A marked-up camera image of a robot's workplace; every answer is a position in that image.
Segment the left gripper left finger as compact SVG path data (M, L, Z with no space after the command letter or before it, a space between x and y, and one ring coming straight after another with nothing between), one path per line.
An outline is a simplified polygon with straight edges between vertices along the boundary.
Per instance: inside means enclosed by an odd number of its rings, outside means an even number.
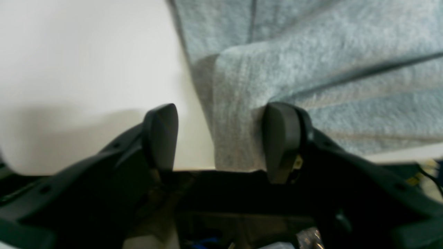
M169 103L55 175L19 175L1 163L1 244L120 249L155 173L173 169L178 126L176 106Z

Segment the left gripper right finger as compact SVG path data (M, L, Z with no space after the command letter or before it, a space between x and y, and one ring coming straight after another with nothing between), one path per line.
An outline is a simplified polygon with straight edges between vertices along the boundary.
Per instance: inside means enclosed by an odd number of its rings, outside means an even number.
M301 188L327 249L442 248L442 204L346 152L304 109L267 104L262 134L269 181Z

